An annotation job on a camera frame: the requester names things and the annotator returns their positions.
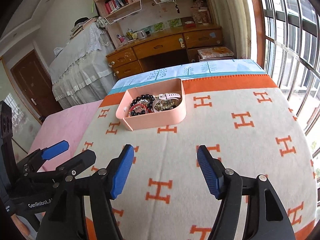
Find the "pink bedsheet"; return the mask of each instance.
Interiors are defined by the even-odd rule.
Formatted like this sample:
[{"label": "pink bedsheet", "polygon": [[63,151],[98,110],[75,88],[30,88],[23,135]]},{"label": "pink bedsheet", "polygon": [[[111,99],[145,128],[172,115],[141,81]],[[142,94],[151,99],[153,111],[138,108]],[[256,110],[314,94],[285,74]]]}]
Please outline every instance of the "pink bedsheet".
[{"label": "pink bedsheet", "polygon": [[45,171],[54,171],[57,166],[73,157],[85,130],[102,101],[73,106],[45,119],[29,153],[39,148],[50,147],[62,140],[69,143],[69,150],[45,162],[42,166]]}]

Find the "keychain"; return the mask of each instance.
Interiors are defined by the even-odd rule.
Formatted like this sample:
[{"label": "keychain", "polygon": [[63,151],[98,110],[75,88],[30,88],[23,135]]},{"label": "keychain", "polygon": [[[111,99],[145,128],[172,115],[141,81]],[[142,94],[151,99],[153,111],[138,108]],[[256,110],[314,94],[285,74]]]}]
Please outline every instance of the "keychain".
[{"label": "keychain", "polygon": [[175,0],[173,0],[173,2],[176,4],[177,13],[180,13],[180,9],[179,9],[177,2]]}]

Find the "blue rubber fingertip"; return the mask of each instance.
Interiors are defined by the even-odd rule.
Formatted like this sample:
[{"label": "blue rubber fingertip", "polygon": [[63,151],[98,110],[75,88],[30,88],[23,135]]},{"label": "blue rubber fingertip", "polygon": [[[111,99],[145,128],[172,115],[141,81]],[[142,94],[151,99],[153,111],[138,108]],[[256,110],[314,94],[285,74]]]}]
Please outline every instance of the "blue rubber fingertip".
[{"label": "blue rubber fingertip", "polygon": [[207,158],[204,156],[201,148],[198,149],[197,159],[210,193],[214,195],[215,198],[218,198],[220,195],[219,180],[211,168]]},{"label": "blue rubber fingertip", "polygon": [[117,196],[122,193],[124,184],[127,180],[133,162],[133,157],[133,146],[130,146],[130,148],[125,153],[124,158],[122,159],[118,167],[118,170],[116,171],[116,174],[113,177],[113,187],[111,189],[110,194],[114,199],[116,199]]},{"label": "blue rubber fingertip", "polygon": [[45,149],[41,155],[43,160],[51,160],[55,156],[67,151],[69,149],[69,143],[67,141],[61,141]]}]

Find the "door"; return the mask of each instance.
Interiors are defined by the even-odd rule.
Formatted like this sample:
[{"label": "door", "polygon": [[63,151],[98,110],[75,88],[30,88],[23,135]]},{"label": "door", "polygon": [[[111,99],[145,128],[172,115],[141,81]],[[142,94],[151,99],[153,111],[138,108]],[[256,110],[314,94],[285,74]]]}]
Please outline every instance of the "door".
[{"label": "door", "polygon": [[12,75],[22,93],[40,116],[62,111],[52,93],[52,83],[35,51],[28,53],[12,69]]}]

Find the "pink storage container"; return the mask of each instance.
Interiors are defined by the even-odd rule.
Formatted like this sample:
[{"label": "pink storage container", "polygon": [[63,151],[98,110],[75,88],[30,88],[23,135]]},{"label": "pink storage container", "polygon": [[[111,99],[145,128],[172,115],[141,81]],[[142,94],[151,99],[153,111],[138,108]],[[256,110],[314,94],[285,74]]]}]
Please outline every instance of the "pink storage container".
[{"label": "pink storage container", "polygon": [[[182,97],[180,105],[171,110],[128,117],[130,104],[136,97],[145,94],[159,95],[165,93],[179,93]],[[186,97],[182,81],[179,78],[128,89],[116,111],[116,117],[130,131],[177,124],[186,117],[186,114]]]}]

